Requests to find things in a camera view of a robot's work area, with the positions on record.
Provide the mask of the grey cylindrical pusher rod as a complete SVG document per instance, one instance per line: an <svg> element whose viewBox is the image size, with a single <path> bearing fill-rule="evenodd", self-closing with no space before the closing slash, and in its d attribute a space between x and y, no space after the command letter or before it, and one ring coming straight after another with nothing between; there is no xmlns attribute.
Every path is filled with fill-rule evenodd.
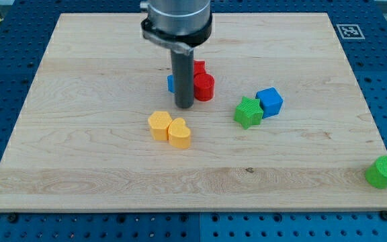
<svg viewBox="0 0 387 242"><path fill-rule="evenodd" d="M194 54L179 54L171 51L173 88L178 108L190 108L194 103Z"/></svg>

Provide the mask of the black clamp ring mount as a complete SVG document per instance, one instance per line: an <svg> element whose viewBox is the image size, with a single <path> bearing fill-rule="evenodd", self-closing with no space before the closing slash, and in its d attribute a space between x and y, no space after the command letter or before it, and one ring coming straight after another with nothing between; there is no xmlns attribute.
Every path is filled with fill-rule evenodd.
<svg viewBox="0 0 387 242"><path fill-rule="evenodd" d="M157 29L154 23L146 19L142 20L142 37L157 46L169 49L176 54L190 55L196 46L203 44L211 35L212 32L212 13L209 14L208 21L200 30L188 35L167 34L164 31Z"/></svg>

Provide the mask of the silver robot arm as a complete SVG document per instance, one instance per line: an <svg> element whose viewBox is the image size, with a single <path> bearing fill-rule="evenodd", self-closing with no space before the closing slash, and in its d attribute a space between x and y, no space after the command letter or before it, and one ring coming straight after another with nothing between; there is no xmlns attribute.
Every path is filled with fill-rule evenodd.
<svg viewBox="0 0 387 242"><path fill-rule="evenodd" d="M212 32L210 0L148 0L140 3L147 17L140 26L144 39L170 50L175 104L194 103L194 49Z"/></svg>

